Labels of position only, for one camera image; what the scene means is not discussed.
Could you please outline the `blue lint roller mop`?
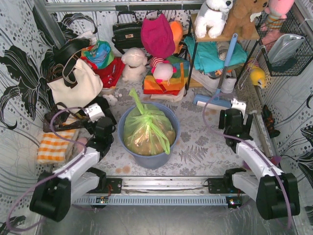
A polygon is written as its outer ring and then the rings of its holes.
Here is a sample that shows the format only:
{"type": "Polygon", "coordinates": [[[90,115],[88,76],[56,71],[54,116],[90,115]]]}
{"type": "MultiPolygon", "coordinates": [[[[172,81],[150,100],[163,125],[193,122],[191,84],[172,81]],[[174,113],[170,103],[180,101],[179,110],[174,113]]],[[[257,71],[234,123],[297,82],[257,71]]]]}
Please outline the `blue lint roller mop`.
{"type": "Polygon", "coordinates": [[[223,71],[222,71],[222,74],[221,74],[221,77],[220,77],[220,80],[219,80],[219,83],[215,90],[214,95],[204,96],[204,95],[197,94],[194,97],[193,104],[198,105],[198,106],[201,106],[204,104],[205,107],[210,105],[210,107],[215,110],[225,110],[225,109],[231,108],[231,102],[220,98],[220,95],[221,95],[221,87],[223,84],[223,80],[225,78],[226,71],[229,67],[229,63],[230,63],[235,45],[237,43],[237,39],[238,39],[238,34],[234,33],[230,40],[229,48],[228,48],[227,55],[224,61],[223,71]]]}

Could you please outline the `green trash bag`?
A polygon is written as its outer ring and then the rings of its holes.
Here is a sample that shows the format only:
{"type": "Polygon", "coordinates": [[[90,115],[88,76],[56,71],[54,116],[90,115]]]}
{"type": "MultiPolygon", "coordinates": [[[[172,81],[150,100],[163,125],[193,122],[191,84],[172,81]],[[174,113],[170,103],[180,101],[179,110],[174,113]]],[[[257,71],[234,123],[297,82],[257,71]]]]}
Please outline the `green trash bag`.
{"type": "Polygon", "coordinates": [[[176,132],[170,120],[156,105],[142,103],[134,88],[129,92],[136,106],[126,115],[123,142],[128,150],[142,156],[170,154],[176,132]]]}

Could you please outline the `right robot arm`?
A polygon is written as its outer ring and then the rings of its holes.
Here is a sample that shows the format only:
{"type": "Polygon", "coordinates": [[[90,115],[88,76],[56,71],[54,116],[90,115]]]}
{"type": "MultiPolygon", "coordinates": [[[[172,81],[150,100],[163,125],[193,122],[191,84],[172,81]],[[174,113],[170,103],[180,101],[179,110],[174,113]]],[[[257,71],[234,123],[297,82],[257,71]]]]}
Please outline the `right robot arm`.
{"type": "Polygon", "coordinates": [[[231,187],[246,193],[256,203],[265,220],[300,214],[299,190],[296,177],[274,165],[258,148],[250,136],[253,120],[244,120],[238,109],[220,111],[219,129],[225,143],[248,165],[254,176],[244,169],[231,169],[225,173],[231,187]]]}

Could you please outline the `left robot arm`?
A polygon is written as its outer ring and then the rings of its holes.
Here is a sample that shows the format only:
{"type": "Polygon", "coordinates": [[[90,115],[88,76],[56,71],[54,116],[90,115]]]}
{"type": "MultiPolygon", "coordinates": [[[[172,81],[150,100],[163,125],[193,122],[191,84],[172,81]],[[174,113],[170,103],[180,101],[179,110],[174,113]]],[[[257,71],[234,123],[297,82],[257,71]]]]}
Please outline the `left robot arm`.
{"type": "Polygon", "coordinates": [[[71,205],[88,192],[106,188],[106,173],[94,168],[108,153],[117,124],[108,101],[96,97],[83,109],[83,127],[92,135],[83,150],[62,168],[44,172],[35,185],[29,209],[56,222],[64,219],[71,205]]]}

